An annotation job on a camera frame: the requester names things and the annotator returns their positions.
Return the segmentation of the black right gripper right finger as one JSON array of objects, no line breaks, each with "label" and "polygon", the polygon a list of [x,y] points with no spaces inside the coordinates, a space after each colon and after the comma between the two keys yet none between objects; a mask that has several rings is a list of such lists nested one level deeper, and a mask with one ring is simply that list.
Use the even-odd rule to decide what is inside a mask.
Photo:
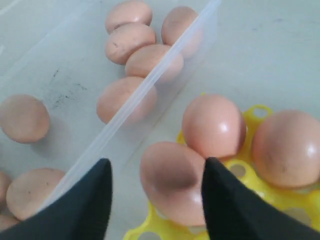
[{"label": "black right gripper right finger", "polygon": [[280,212],[242,184],[217,158],[205,161],[201,185],[211,240],[318,240],[320,233]]}]

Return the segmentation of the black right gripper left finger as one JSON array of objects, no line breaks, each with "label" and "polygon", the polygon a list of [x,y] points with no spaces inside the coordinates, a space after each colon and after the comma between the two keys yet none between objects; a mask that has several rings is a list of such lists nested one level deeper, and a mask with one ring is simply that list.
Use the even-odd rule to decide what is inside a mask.
[{"label": "black right gripper left finger", "polygon": [[103,240],[112,208],[112,166],[100,159],[70,190],[0,233],[2,240]]}]

